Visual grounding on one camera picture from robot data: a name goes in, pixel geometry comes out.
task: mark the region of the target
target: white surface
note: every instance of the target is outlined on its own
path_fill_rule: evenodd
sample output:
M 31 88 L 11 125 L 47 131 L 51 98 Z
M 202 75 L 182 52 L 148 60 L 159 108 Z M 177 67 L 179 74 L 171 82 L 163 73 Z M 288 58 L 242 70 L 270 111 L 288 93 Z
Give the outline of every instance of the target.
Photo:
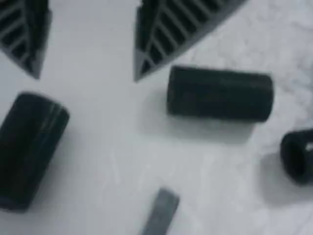
M 169 235 L 311 235 L 313 189 L 294 186 L 276 152 L 313 126 L 313 0 L 250 0 L 175 63 L 271 72 L 266 124 L 165 115 L 169 67 L 135 84 L 138 0 L 51 0 L 41 80 L 0 55 L 0 118 L 40 91 L 71 112 L 32 209 L 0 213 L 1 235 L 137 235 L 162 185 L 181 195 Z

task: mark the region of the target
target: black cylinder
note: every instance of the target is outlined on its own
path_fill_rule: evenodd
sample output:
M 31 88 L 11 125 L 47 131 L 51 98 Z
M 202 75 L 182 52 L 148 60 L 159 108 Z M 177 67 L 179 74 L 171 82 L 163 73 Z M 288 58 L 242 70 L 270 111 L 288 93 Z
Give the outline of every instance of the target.
M 0 129 L 0 207 L 29 207 L 68 120 L 68 111 L 45 97 L 17 97 Z
M 296 183 L 313 182 L 313 129 L 286 134 L 280 156 L 286 173 Z
M 273 82 L 265 74 L 173 67 L 167 110 L 172 115 L 264 122 L 273 99 Z

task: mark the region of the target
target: gray ribbed plastic piece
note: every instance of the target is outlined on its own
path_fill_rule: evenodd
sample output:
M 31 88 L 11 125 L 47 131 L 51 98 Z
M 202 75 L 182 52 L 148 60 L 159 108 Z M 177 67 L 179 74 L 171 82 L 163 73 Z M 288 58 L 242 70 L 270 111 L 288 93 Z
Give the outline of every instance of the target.
M 48 0 L 0 0 L 0 48 L 39 78 L 50 28 Z
M 135 80 L 188 50 L 245 0 L 142 0 L 138 10 Z

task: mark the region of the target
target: white table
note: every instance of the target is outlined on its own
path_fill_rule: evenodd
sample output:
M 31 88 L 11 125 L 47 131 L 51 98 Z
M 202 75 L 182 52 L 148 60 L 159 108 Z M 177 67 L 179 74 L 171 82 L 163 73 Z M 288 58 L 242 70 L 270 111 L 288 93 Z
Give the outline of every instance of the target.
M 277 156 L 313 126 L 313 0 L 250 0 L 175 64 L 270 72 L 265 124 L 174 120 L 169 66 L 133 82 L 139 0 L 51 0 L 40 81 L 0 54 L 0 121 L 18 92 L 44 93 L 71 119 L 26 214 L 0 212 L 1 235 L 137 235 L 160 186 L 180 194 L 169 235 L 311 235 L 313 189 Z

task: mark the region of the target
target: black cylindrical object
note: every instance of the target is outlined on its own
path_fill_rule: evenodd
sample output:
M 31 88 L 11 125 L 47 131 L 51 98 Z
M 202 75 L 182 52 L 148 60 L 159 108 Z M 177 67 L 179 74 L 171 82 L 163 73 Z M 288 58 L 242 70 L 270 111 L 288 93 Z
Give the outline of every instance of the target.
M 17 97 L 0 129 L 0 207 L 29 207 L 68 120 L 68 111 L 47 98 Z
M 313 129 L 286 134 L 280 155 L 286 173 L 295 182 L 313 182 Z
M 264 122 L 274 100 L 265 74 L 173 67 L 168 86 L 170 114 Z

